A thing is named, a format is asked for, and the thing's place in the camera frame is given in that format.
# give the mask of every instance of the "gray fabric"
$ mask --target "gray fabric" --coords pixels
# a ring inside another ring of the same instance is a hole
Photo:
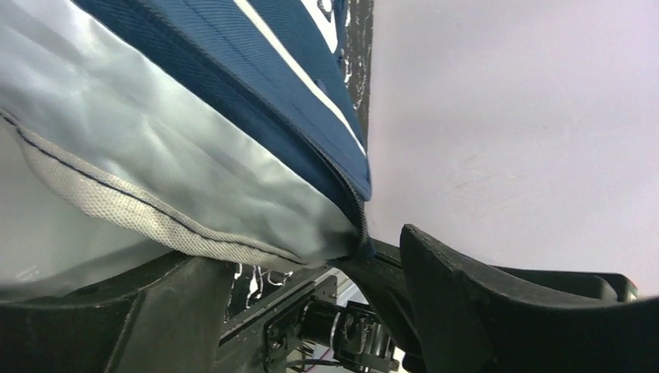
[[[86,214],[275,270],[349,253],[340,209],[68,0],[0,2],[0,109]]]

